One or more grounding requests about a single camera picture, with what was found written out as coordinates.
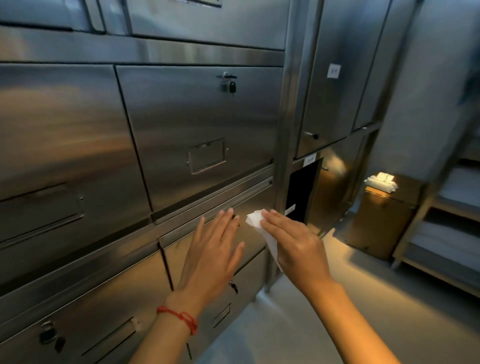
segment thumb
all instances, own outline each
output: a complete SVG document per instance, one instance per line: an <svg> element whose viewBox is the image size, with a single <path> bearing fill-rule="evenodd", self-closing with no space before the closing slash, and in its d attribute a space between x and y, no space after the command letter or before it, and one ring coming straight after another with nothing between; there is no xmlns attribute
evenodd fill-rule
<svg viewBox="0 0 480 364"><path fill-rule="evenodd" d="M235 273L235 269L237 268L237 266L240 263L240 260L243 256L243 250L244 249L245 249L245 243L244 242L241 242L235 248L235 251L233 252L232 256L230 257L230 261L228 262L228 267L227 267L228 277L232 277L233 273Z"/></svg>

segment person's left hand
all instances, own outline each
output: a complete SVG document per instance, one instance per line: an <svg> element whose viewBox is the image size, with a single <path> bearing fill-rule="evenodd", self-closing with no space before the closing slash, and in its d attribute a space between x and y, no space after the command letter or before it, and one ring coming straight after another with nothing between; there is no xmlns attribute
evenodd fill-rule
<svg viewBox="0 0 480 364"><path fill-rule="evenodd" d="M232 216L231 208L227 212L220 211L207 226L204 225L205 219L201 218L178 287L165 302L167 307L196 317L230 282L245 246L241 242L232 253L240 219L239 216L232 219Z"/></svg>

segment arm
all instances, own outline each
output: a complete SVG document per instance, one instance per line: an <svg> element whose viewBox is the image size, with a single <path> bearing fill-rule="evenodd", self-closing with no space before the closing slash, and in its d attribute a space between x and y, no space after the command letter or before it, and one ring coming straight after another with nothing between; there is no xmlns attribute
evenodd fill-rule
<svg viewBox="0 0 480 364"><path fill-rule="evenodd" d="M343 289L330 275L322 240L305 224L272 210L263 228L278 241L278 263L305 295L345 364L399 364Z"/></svg>
<svg viewBox="0 0 480 364"><path fill-rule="evenodd" d="M204 226L201 218L188 250L176 290L164 302L175 312L197 318L203 308L227 286L243 255L244 243L232 254L232 242L239 216L233 209L220 211ZM129 364L175 364L185 350L190 329L185 322L168 313L158 314L150 331L130 359Z"/></svg>

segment forearm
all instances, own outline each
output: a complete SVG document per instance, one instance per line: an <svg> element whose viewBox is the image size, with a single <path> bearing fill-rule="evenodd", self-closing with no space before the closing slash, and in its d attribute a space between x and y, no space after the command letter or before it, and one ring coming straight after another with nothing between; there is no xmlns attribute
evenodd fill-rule
<svg viewBox="0 0 480 364"><path fill-rule="evenodd" d="M194 317L201 308L183 292L172 293L164 305L175 312L187 312ZM129 364L175 364L178 362L190 337L187 324L178 317L158 314L148 334L130 359Z"/></svg>
<svg viewBox="0 0 480 364"><path fill-rule="evenodd" d="M309 301L345 364L399 364L338 283L319 287Z"/></svg>

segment hand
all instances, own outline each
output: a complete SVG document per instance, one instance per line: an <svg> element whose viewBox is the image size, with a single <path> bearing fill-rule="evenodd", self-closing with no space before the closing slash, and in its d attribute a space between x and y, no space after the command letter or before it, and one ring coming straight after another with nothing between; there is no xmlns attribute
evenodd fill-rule
<svg viewBox="0 0 480 364"><path fill-rule="evenodd" d="M232 253L232 243L240 217L232 219L233 209L220 211L206 227L202 217L185 259L180 283L165 305L196 317L230 282L245 244Z"/></svg>
<svg viewBox="0 0 480 364"><path fill-rule="evenodd" d="M324 243L305 224L271 210L262 211L262 227L278 242L278 263L290 281L311 300L334 282Z"/></svg>

